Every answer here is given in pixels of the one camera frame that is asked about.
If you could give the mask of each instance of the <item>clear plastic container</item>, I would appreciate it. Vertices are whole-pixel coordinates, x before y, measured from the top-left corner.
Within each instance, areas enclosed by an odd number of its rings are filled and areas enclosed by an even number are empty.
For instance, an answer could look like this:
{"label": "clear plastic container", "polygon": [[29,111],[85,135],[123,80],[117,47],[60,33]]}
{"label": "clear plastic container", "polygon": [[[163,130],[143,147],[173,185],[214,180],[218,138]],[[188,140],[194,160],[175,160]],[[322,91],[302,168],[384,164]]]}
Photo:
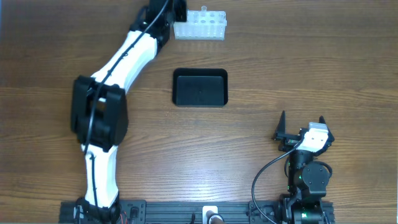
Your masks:
{"label": "clear plastic container", "polygon": [[227,25],[224,11],[189,11],[186,22],[174,23],[174,35],[177,40],[224,40]]}

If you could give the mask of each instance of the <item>wood grain surface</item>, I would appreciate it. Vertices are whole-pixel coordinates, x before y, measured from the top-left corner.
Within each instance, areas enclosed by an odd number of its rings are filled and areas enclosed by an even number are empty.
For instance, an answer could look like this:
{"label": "wood grain surface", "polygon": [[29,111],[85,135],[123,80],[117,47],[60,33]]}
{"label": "wood grain surface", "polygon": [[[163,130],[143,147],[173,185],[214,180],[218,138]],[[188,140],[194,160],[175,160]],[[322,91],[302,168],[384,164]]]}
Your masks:
{"label": "wood grain surface", "polygon": [[[72,83],[124,41],[132,0],[3,0],[0,31],[0,222],[57,222],[61,201],[85,194],[70,131]],[[323,115],[336,141],[319,160],[333,177],[338,223],[395,223],[398,1],[188,0],[227,13],[225,41],[171,40],[129,92],[118,152],[122,199],[242,201],[257,171],[281,155],[282,110],[297,133]],[[178,67],[224,68],[224,108],[173,105]],[[257,198],[286,192],[283,162]]]}

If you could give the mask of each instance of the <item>white plastic part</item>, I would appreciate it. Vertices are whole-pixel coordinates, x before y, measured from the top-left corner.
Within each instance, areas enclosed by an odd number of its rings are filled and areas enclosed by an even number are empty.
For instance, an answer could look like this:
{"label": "white plastic part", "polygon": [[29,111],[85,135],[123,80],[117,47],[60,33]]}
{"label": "white plastic part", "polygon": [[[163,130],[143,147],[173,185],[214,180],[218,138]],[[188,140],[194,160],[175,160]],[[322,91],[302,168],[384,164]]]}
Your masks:
{"label": "white plastic part", "polygon": [[[81,150],[84,151],[84,144],[81,145]],[[109,208],[118,196],[119,189],[116,185],[116,153],[117,146],[113,146],[109,152],[104,152],[102,148],[89,145],[86,154],[86,170],[87,170],[87,193],[86,201],[91,205],[95,205],[93,178],[91,176],[92,160],[91,153],[94,154],[94,172],[95,172],[95,187],[97,194],[98,207]]]}
{"label": "white plastic part", "polygon": [[308,131],[304,134],[304,140],[297,149],[310,152],[318,152],[328,140],[328,126],[326,124],[310,122]]}
{"label": "white plastic part", "polygon": [[177,40],[224,40],[227,25],[224,11],[189,11],[186,22],[174,23],[174,35]]}
{"label": "white plastic part", "polygon": [[[122,53],[137,39],[141,31],[130,31],[121,48],[116,52],[112,59],[98,72],[91,77],[95,78],[97,82],[101,82],[108,70],[115,64]],[[105,81],[105,85],[117,84],[123,88],[127,93],[131,84],[137,78],[139,72],[144,66],[150,62],[157,53],[157,41],[150,37],[149,34],[144,34],[138,43],[128,52],[113,70],[112,75]]]}

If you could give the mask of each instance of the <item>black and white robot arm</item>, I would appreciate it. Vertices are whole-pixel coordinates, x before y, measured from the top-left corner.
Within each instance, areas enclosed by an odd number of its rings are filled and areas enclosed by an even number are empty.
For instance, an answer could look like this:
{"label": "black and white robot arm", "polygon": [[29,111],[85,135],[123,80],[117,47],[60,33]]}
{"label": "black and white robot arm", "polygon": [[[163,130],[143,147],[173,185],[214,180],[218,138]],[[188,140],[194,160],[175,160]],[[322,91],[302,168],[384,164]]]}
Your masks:
{"label": "black and white robot arm", "polygon": [[91,77],[78,77],[73,85],[72,131],[85,153],[87,192],[77,204],[102,222],[119,218],[116,153],[127,133],[128,93],[138,74],[156,57],[170,37],[175,21],[187,20],[183,0],[150,0],[130,27],[126,40],[112,59]]}

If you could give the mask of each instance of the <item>wooden tabletop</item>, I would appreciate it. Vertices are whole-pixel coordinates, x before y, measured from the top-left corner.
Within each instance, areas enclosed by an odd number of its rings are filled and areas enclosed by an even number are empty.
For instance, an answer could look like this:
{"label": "wooden tabletop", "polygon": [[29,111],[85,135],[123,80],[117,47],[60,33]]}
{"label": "wooden tabletop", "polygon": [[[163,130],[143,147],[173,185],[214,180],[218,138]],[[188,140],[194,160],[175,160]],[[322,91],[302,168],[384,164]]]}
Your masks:
{"label": "wooden tabletop", "polygon": [[[70,130],[72,83],[99,70],[148,1],[3,0],[0,32],[0,222],[57,222],[61,201],[86,192]],[[251,183],[281,155],[280,113],[298,133],[323,115],[336,141],[325,200],[338,223],[395,223],[398,2],[188,0],[226,11],[225,41],[175,40],[129,92],[119,147],[122,199],[251,200]],[[224,108],[178,108],[178,67],[224,68]],[[257,183],[259,200],[286,192],[283,163]]]}

